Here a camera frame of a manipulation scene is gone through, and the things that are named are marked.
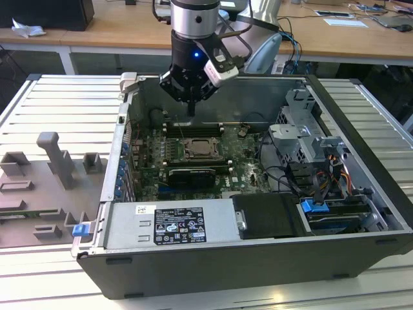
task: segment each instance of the blue tab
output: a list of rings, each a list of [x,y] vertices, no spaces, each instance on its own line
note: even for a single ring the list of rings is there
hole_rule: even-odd
[[[77,224],[73,227],[73,237],[87,237],[89,236],[90,224]]]
[[[316,205],[313,202],[313,199],[306,199],[303,202],[301,202],[301,207],[303,208],[305,213],[308,212],[328,212],[330,209],[328,208],[328,205],[326,203],[323,203],[322,205]]]

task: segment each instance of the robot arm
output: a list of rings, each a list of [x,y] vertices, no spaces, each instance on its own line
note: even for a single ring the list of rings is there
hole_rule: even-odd
[[[251,18],[252,14],[260,16],[263,10],[268,13],[269,3],[279,2],[248,1],[248,7],[239,15],[240,23],[246,26],[231,34],[217,35],[219,0],[171,0],[172,64],[161,76],[160,85],[176,101],[188,104],[189,116],[195,115],[197,102],[207,100],[245,65],[245,58],[232,56],[221,39],[240,36],[253,24],[265,25],[266,21]]]

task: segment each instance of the barcode sticker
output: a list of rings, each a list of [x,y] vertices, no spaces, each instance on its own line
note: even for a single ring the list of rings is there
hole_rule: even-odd
[[[137,205],[136,214],[154,214],[156,205]]]

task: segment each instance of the black plastic cover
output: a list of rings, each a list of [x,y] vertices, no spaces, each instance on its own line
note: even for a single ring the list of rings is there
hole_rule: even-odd
[[[241,239],[306,236],[296,199],[289,193],[244,194],[232,200],[247,223],[247,229],[240,231]]]

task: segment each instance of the black box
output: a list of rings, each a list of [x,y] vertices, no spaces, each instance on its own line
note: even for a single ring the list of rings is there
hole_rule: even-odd
[[[95,14],[92,0],[0,0],[0,28],[18,23],[85,31]]]

